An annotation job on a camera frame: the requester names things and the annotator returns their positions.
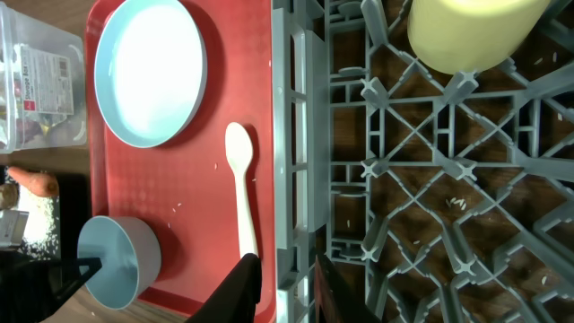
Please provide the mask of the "brown food piece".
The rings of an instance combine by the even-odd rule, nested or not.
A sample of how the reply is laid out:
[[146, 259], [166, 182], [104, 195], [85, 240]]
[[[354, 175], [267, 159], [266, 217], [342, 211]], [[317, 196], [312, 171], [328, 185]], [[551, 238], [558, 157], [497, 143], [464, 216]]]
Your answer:
[[0, 186], [0, 209], [12, 209], [17, 206], [19, 188], [15, 184], [2, 184]]

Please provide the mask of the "yellow plastic cup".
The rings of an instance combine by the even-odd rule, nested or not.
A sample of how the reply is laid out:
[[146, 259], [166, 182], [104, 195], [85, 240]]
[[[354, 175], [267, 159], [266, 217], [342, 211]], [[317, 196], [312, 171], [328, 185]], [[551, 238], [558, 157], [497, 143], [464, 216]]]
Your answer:
[[413, 0], [408, 40], [414, 54], [438, 72], [481, 72], [517, 50], [549, 3], [549, 0]]

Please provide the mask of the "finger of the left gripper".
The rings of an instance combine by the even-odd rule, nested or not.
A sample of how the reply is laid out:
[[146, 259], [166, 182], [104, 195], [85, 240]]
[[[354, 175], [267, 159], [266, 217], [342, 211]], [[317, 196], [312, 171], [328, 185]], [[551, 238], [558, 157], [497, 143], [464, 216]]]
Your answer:
[[48, 272], [56, 271], [60, 283], [48, 285], [48, 308], [59, 310], [80, 288], [82, 288], [101, 268], [100, 258], [76, 258], [49, 260]]

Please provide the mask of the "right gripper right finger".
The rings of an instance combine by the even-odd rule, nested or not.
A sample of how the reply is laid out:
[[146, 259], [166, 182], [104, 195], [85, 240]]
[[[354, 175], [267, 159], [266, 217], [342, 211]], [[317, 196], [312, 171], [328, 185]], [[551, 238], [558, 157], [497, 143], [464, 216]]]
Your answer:
[[319, 323], [380, 323], [360, 301], [324, 254], [317, 254], [314, 278], [315, 312]]

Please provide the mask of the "light blue bowl with rice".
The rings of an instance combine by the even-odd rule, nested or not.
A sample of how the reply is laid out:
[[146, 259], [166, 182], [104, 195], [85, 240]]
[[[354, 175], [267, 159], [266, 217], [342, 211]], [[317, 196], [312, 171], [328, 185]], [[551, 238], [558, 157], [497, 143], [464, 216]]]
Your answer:
[[77, 257], [100, 259], [101, 269], [86, 287], [111, 310], [128, 307], [161, 271], [160, 243], [151, 227], [134, 217], [92, 217], [80, 231]]

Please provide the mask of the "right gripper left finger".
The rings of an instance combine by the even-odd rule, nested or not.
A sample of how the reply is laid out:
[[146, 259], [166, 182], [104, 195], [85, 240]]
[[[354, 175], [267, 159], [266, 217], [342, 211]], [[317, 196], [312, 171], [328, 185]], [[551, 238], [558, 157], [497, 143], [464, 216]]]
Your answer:
[[261, 260], [247, 253], [186, 323], [253, 323], [261, 290]]

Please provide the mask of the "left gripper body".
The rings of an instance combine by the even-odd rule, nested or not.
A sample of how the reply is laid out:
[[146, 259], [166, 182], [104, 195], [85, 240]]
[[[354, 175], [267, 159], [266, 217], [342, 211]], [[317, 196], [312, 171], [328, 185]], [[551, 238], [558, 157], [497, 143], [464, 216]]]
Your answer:
[[61, 307], [60, 263], [1, 253], [1, 323], [41, 322]]

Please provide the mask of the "orange carrot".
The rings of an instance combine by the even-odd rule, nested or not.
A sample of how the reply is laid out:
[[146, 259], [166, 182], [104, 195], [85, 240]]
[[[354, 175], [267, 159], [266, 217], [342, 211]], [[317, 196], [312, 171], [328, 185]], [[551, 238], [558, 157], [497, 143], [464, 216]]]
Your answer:
[[32, 172], [11, 166], [8, 175], [32, 194], [40, 197], [54, 197], [59, 194], [59, 185], [55, 175], [46, 172]]

